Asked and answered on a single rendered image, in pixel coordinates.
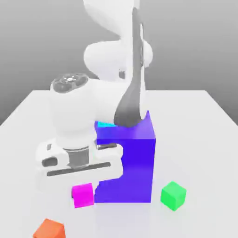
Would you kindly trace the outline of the small magenta cube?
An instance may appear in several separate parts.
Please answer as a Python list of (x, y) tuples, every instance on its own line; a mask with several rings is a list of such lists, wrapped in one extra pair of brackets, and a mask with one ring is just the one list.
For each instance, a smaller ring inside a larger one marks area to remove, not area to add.
[(72, 198), (75, 208), (94, 205), (93, 186), (91, 183), (72, 187)]

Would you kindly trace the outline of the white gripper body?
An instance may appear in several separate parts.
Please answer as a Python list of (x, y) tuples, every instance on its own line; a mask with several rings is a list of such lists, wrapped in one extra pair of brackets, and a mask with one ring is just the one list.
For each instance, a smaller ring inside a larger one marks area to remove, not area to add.
[(109, 156), (95, 159), (89, 165), (71, 168), (67, 157), (58, 156), (57, 165), (43, 166), (41, 159), (36, 159), (36, 184), (41, 190), (69, 189), (75, 185), (98, 183), (118, 179), (123, 174), (121, 158)]

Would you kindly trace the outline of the large blue box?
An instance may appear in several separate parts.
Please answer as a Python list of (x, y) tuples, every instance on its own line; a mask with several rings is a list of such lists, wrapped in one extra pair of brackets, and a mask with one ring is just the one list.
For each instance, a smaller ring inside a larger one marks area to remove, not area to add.
[(101, 127), (95, 123), (99, 144), (117, 143), (123, 147), (123, 175), (100, 182), (95, 190), (96, 203), (149, 203), (156, 136), (150, 114), (132, 128)]

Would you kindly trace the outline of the small orange cube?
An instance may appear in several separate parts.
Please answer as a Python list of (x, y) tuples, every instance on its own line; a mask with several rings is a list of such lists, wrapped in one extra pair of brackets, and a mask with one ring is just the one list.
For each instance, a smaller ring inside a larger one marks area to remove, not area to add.
[(66, 238), (65, 227), (62, 223), (46, 218), (33, 234), (33, 238)]

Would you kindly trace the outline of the small green cube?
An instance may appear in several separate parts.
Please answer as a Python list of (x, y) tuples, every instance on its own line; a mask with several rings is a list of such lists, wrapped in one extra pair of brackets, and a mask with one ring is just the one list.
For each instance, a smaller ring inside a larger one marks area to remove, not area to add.
[(176, 211), (185, 202), (187, 190), (174, 181), (161, 190), (160, 201), (172, 211)]

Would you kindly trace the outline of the small cyan cube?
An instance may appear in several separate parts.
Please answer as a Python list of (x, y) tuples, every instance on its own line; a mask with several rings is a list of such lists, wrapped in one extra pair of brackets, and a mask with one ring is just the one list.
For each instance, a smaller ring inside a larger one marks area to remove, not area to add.
[(97, 122), (97, 126), (98, 126), (98, 128), (116, 127), (115, 124), (106, 123), (106, 122), (101, 122), (101, 121), (98, 121), (98, 122)]

